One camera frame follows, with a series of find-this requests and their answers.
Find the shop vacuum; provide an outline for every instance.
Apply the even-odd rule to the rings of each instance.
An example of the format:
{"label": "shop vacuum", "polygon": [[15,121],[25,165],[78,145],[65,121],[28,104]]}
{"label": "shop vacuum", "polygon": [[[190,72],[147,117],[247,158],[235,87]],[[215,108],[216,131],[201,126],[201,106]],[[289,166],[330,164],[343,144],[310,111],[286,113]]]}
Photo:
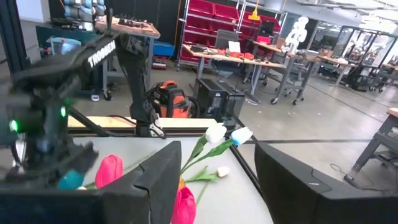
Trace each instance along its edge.
{"label": "shop vacuum", "polygon": [[184,91],[173,80],[155,84],[147,97],[161,118],[198,118],[199,103]]}

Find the white paper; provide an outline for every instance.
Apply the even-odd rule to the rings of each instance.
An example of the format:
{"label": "white paper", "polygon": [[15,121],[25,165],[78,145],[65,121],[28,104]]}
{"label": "white paper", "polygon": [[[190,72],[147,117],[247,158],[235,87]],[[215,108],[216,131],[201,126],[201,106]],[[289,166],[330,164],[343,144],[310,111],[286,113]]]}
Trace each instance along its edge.
{"label": "white paper", "polygon": [[229,52],[241,53],[241,43],[235,41],[228,41]]}

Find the blue object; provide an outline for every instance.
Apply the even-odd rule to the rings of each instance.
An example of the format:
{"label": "blue object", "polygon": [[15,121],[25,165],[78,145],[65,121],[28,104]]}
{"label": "blue object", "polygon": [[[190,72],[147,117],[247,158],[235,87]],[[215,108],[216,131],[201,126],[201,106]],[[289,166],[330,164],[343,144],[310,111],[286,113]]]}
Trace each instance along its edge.
{"label": "blue object", "polygon": [[84,181],[84,176],[75,170],[69,171],[65,176],[60,179],[58,189],[60,190],[75,190],[81,187]]}
{"label": "blue object", "polygon": [[53,55],[64,55],[71,50],[79,49],[81,42],[75,39],[54,37],[51,38],[51,49]]}
{"label": "blue object", "polygon": [[167,42],[154,42],[154,55],[158,56],[173,56],[174,54],[174,45],[169,44]]}

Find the monitor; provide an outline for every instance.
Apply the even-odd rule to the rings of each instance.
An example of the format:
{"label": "monitor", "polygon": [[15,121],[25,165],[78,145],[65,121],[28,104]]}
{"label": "monitor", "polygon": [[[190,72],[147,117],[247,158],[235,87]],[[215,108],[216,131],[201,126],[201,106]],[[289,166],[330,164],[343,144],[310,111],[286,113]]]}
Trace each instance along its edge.
{"label": "monitor", "polygon": [[263,21],[260,25],[259,35],[269,37],[274,35],[275,23],[271,21]]}

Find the black computer tower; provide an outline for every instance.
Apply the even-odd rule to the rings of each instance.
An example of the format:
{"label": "black computer tower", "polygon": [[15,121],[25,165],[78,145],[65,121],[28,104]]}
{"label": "black computer tower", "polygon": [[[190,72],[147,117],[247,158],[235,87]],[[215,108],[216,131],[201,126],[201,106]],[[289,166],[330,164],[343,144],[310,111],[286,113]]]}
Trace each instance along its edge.
{"label": "black computer tower", "polygon": [[226,92],[223,109],[221,110],[221,121],[226,127],[235,127],[235,117],[239,117],[241,113],[243,102],[245,99],[244,93],[237,90],[226,82],[217,83]]}
{"label": "black computer tower", "polygon": [[196,96],[200,105],[199,117],[220,121],[226,91],[213,80],[205,78],[196,79],[195,86],[198,87]]}

